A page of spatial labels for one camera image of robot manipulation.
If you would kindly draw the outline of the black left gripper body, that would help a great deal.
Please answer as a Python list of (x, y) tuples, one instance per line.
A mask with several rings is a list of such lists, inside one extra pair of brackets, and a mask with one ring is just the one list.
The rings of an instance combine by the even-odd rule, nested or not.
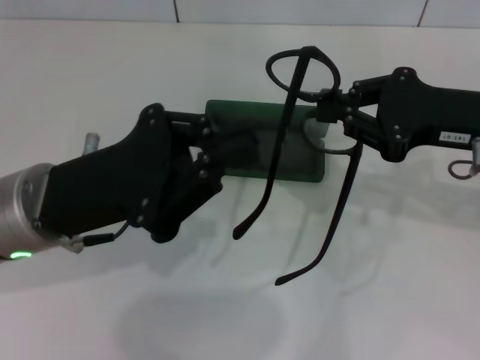
[(169, 242), (164, 203), (191, 168), (190, 148), (173, 142), (166, 110), (147, 106), (121, 141), (54, 166), (49, 171), (38, 220), (45, 230), (69, 238), (126, 222)]

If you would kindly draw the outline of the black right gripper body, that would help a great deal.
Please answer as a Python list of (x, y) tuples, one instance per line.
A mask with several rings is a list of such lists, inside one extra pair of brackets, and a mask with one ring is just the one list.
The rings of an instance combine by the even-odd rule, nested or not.
[(470, 150), (479, 137), (479, 93), (434, 87), (398, 67), (382, 87), (376, 119), (386, 161), (401, 162), (419, 146)]

